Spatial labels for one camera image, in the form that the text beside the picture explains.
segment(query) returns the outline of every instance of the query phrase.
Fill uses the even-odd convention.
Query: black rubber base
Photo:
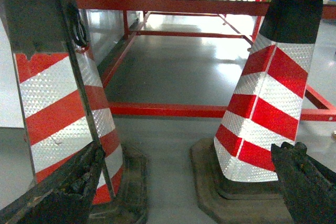
[[[213,139],[198,141],[191,148],[198,206],[218,223],[293,224],[283,199],[225,199],[214,183]]]
[[[144,224],[148,215],[146,157],[132,147],[123,146],[124,171],[113,202],[94,205],[90,224]]]

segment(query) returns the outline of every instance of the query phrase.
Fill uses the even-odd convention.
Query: red and white striped traffic cone
[[[37,182],[100,141],[106,157],[93,203],[110,202],[123,153],[92,54],[75,53],[75,0],[4,0],[4,6]]]
[[[272,0],[214,139],[191,149],[198,203],[219,223],[292,223],[271,145],[293,144],[323,0]]]
[[[277,180],[271,144],[294,143],[322,0],[273,0],[214,144],[224,176]]]

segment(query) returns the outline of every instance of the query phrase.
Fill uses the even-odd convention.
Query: white reflective stripe
[[[290,44],[277,42],[276,45],[307,73],[309,72],[315,44]]]
[[[217,138],[214,139],[215,149],[223,175],[232,181],[238,182],[268,182],[278,180],[275,172],[250,165],[232,157],[221,145]]]
[[[89,125],[84,116],[32,146],[31,152],[36,172],[56,164],[91,142]]]
[[[283,137],[269,129],[253,122],[251,119],[226,111],[222,125],[236,136],[247,140],[261,148],[271,150],[272,144],[281,145],[283,142],[293,143],[292,140]]]
[[[109,172],[110,178],[112,178],[122,166],[122,148],[119,145],[114,152],[110,154],[110,156],[105,158],[105,163],[107,166],[107,170]]]
[[[77,90],[69,57],[20,84],[25,117],[59,101]]]
[[[282,112],[300,119],[303,99],[265,72],[241,76],[234,93],[257,95]]]
[[[264,37],[261,34],[258,34],[256,41],[254,42],[251,48],[250,55],[271,45],[275,45],[275,42],[271,41],[270,39]]]
[[[99,137],[107,135],[116,128],[109,108],[93,110],[92,114]]]
[[[76,55],[84,85],[103,87],[95,61],[82,54]]]
[[[106,184],[106,181],[105,181],[105,178],[104,178],[104,174],[103,174],[103,172],[101,172],[97,188],[102,187],[105,184]]]

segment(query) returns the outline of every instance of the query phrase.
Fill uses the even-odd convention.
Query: traffic cone
[[[123,164],[123,149],[76,1],[3,1],[36,181],[96,141],[106,156],[93,203],[115,203],[130,162]],[[126,152],[127,157],[134,153],[129,148]],[[134,182],[130,174],[123,177],[126,185],[119,198],[129,194],[131,183],[145,182]]]
[[[272,0],[213,144],[204,140],[203,147],[209,144],[208,151],[216,153],[216,191],[226,199],[245,199],[245,207],[249,200],[262,203],[246,218],[257,212],[276,222],[267,211],[282,208],[281,222],[290,222],[279,201],[270,149],[294,144],[322,8],[322,0]]]

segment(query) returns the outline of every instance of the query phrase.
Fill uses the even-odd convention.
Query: cone base
[[[212,146],[213,139],[205,138],[191,148],[199,208],[218,223],[294,223],[283,199],[237,200],[221,197],[214,183],[216,171],[212,169]]]
[[[147,158],[136,149],[122,146],[123,175],[115,199],[92,206],[89,224],[143,224],[147,222]]]
[[[219,165],[213,140],[211,141],[208,161],[213,171],[216,191],[222,197],[226,199],[283,199],[279,181],[249,183],[227,179]]]

